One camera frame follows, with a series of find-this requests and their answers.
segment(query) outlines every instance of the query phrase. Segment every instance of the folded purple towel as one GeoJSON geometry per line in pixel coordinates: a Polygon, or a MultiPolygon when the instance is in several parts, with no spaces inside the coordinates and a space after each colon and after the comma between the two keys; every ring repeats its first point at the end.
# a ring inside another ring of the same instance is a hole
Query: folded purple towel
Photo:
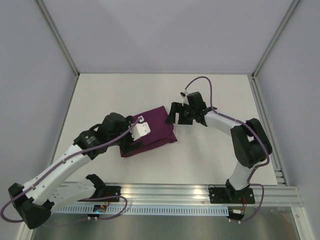
{"type": "Polygon", "coordinates": [[[161,147],[165,144],[171,144],[177,141],[177,138],[173,132],[174,125],[165,123],[168,117],[168,113],[164,106],[137,114],[133,116],[133,118],[134,120],[136,120],[140,116],[143,116],[144,121],[149,124],[151,132],[133,143],[136,144],[142,142],[142,147],[126,154],[124,154],[120,150],[121,157],[123,158],[131,157],[133,155],[143,153],[161,147]]]}

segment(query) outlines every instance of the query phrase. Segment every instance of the aluminum frame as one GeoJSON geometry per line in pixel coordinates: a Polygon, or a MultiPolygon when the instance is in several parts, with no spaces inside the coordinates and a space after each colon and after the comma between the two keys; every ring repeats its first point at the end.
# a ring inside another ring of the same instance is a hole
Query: aluminum frame
{"type": "MultiPolygon", "coordinates": [[[[76,82],[73,88],[73,92],[69,101],[68,108],[65,113],[65,117],[61,123],[61,128],[59,133],[56,136],[55,144],[50,154],[50,161],[51,164],[54,160],[54,156],[56,153],[56,149],[58,147],[58,142],[60,140],[60,136],[67,118],[67,114],[70,108],[70,104],[73,99],[73,95],[77,86],[78,78],[79,78],[79,71],[70,56],[70,53],[61,38],[59,31],[46,8],[43,0],[34,0],[37,7],[39,8],[44,20],[47,22],[50,31],[52,32],[54,38],[57,41],[62,53],[64,54],[67,63],[69,64],[70,68],[72,69],[75,77],[76,82]]],[[[298,188],[295,186],[288,186],[287,181],[285,178],[285,174],[283,173],[282,168],[282,161],[280,155],[278,153],[278,145],[273,137],[273,130],[270,125],[270,121],[268,119],[268,115],[266,114],[266,108],[263,103],[263,98],[261,96],[261,92],[259,90],[259,86],[257,84],[257,75],[259,74],[260,70],[262,69],[264,63],[268,59],[268,56],[274,49],[274,46],[278,42],[279,38],[281,37],[283,31],[285,30],[288,22],[292,18],[293,14],[297,11],[298,7],[302,0],[293,0],[287,13],[283,17],[278,29],[276,30],[275,34],[271,38],[263,56],[261,57],[260,61],[258,62],[254,72],[251,76],[248,75],[248,79],[250,82],[253,98],[258,110],[258,114],[261,120],[261,124],[263,125],[267,136],[270,139],[272,146],[274,147],[272,153],[272,163],[274,167],[274,172],[277,178],[278,185],[277,186],[265,186],[265,196],[263,200],[262,207],[291,207],[292,213],[295,219],[296,226],[299,231],[299,235],[301,239],[314,239],[312,230],[310,228],[310,224],[308,218],[305,213],[305,209],[303,208],[304,204],[302,202],[301,196],[299,194],[298,188]]],[[[63,188],[70,184],[70,182],[65,182],[60,188],[63,188]]],[[[227,205],[223,204],[210,204],[209,201],[209,192],[207,189],[207,185],[181,185],[181,184],[126,184],[126,183],[115,183],[116,185],[120,185],[122,187],[122,195],[129,199],[130,204],[136,206],[161,206],[174,208],[177,206],[186,206],[186,207],[226,207],[227,205]]],[[[253,188],[253,192],[256,196],[256,201],[258,202],[261,198],[261,189],[258,187],[253,188]]],[[[228,207],[235,206],[234,204],[228,204],[228,207]]],[[[31,230],[25,229],[26,225],[22,224],[20,233],[25,238],[23,239],[30,239],[31,230]]]]}

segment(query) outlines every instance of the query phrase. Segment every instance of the white wall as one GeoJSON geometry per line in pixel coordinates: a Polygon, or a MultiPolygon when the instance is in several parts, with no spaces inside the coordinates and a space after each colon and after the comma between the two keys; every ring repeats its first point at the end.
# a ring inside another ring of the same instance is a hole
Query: white wall
{"type": "Polygon", "coordinates": [[[258,76],[285,175],[320,239],[320,1],[304,0],[258,76]]]}
{"type": "Polygon", "coordinates": [[[81,73],[252,73],[292,0],[44,0],[81,73]]]}
{"type": "MultiPolygon", "coordinates": [[[[75,77],[33,0],[0,7],[0,206],[48,164],[75,77]]],[[[5,212],[19,219],[13,207],[5,212]]],[[[0,239],[19,224],[0,219],[0,239]]]]}

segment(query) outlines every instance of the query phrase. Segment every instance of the white table surface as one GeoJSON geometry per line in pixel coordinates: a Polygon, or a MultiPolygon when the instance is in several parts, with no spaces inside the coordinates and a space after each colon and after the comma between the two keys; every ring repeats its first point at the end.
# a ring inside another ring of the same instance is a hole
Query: white table surface
{"type": "MultiPolygon", "coordinates": [[[[136,115],[159,106],[170,111],[181,102],[180,92],[195,74],[81,74],[59,140],[58,159],[84,130],[101,123],[111,112],[136,115]]],[[[243,120],[259,118],[246,75],[206,75],[212,81],[213,105],[243,120]]],[[[209,105],[209,85],[199,79],[189,88],[199,91],[209,105]]],[[[225,184],[236,166],[232,139],[217,129],[194,123],[174,125],[178,142],[129,158],[110,147],[67,181],[78,182],[97,174],[106,183],[225,184]]],[[[273,166],[256,171],[252,183],[276,185],[273,166]]]]}

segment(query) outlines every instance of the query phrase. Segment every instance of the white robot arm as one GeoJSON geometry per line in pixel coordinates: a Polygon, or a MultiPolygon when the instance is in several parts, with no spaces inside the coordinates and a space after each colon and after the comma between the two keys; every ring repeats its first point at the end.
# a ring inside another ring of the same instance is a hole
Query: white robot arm
{"type": "Polygon", "coordinates": [[[134,141],[150,132],[143,117],[134,122],[131,116],[107,115],[102,124],[83,131],[67,151],[38,176],[23,185],[14,183],[8,189],[11,199],[21,196],[13,201],[13,206],[27,226],[34,229],[61,207],[82,199],[104,197],[106,185],[95,174],[68,187],[57,188],[76,170],[105,153],[108,147],[119,146],[125,153],[133,151],[140,146],[134,141]]]}
{"type": "Polygon", "coordinates": [[[247,121],[234,121],[232,117],[226,118],[225,114],[216,110],[212,111],[211,107],[206,106],[199,92],[188,94],[185,91],[181,95],[184,98],[183,103],[173,102],[171,104],[166,122],[176,123],[176,114],[178,113],[177,123],[179,125],[192,125],[195,120],[205,127],[218,129],[232,138],[234,154],[238,162],[233,174],[226,181],[225,194],[230,203],[235,203],[239,199],[242,201],[242,195],[249,190],[248,179],[250,179],[253,169],[266,160],[266,154],[255,137],[252,140],[248,139],[253,135],[240,122],[250,126],[263,143],[267,153],[271,154],[272,146],[262,125],[255,118],[247,121]]]}

